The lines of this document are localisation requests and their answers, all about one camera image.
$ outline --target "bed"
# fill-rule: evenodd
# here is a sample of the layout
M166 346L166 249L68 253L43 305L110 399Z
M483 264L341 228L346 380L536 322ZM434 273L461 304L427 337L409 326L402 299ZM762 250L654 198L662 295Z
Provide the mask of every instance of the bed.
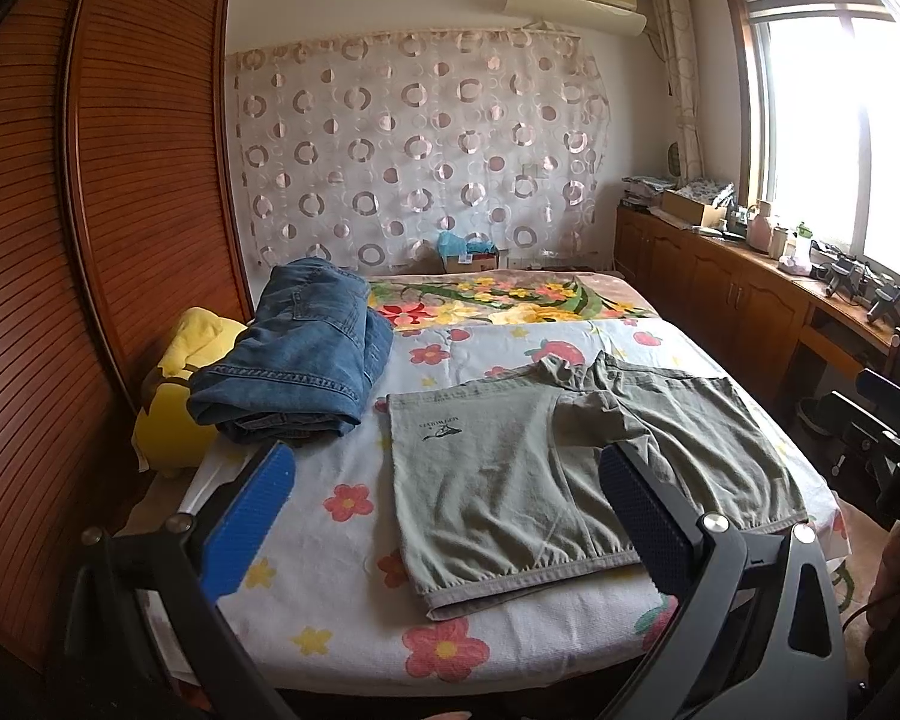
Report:
M396 332L362 424L342 439L295 450L293 493L240 590L220 600L265 678L278 688L347 695L472 694L550 685L647 651L674 600L661 596L640 566L430 622L397 548L386 395L446 388L546 354L592 362L605 351L701 376L725 372L608 275L490 271L379 279L371 282L370 305ZM850 546L826 482L765 410L741 396L797 482L826 557L845 557ZM179 508L197 511L251 452L219 437ZM159 599L151 594L144 604L170 670L192 682ZM451 658L428 661L434 637L461 646Z

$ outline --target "grey t-shirt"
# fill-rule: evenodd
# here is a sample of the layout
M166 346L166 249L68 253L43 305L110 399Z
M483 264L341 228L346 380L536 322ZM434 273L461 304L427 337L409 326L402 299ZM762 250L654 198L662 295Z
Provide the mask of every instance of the grey t-shirt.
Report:
M389 396L405 566L432 619L638 562L597 479L626 442L694 507L774 532L797 488L727 378L546 357L490 379Z

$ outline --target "yellow plush toy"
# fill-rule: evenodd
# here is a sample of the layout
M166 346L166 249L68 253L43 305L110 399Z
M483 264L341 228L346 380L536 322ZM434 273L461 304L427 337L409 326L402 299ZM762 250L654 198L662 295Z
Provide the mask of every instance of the yellow plush toy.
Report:
M187 309L180 317L173 341L144 381L143 408L133 428L141 470L149 467L173 476L200 465L217 429L190 418L187 380L198 368L226 355L246 328L202 308Z

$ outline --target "curtain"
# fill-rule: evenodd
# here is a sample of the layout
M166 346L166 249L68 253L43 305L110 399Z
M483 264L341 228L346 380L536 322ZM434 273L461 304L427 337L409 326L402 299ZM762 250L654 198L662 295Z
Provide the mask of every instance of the curtain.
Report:
M703 149L697 132L700 81L697 75L697 41L689 0L653 0L656 28L667 64L670 92L677 114L680 152L680 184L703 176Z
M317 256L379 274L444 230L519 258L584 252L610 105L577 36L378 33L227 69L235 199L261 266Z

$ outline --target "wardrobe door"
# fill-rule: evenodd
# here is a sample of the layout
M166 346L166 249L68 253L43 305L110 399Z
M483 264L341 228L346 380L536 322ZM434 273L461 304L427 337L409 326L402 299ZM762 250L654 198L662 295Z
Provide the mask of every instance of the wardrobe door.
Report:
M71 1L19 0L0 24L0 643L32 665L80 530L108 522L136 471L58 199Z
M190 306L250 316L226 175L226 0L82 0L64 108L88 290L131 398Z

